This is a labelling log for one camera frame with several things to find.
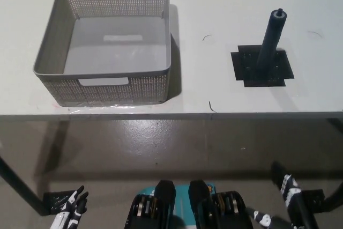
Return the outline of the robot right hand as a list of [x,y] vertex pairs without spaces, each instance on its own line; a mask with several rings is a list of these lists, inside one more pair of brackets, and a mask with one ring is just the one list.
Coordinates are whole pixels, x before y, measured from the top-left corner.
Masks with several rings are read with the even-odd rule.
[[245,213],[262,228],[318,228],[313,213],[305,203],[303,191],[292,174],[275,161],[271,165],[271,177],[282,195],[290,221],[251,207],[245,208]]

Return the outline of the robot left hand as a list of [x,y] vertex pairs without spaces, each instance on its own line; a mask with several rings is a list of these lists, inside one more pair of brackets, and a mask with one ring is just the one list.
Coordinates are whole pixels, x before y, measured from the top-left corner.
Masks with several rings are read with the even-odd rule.
[[50,229],[77,229],[82,215],[87,211],[86,191],[79,196],[84,190],[84,186],[80,186],[68,198],[67,202],[62,206],[60,212],[55,216]]

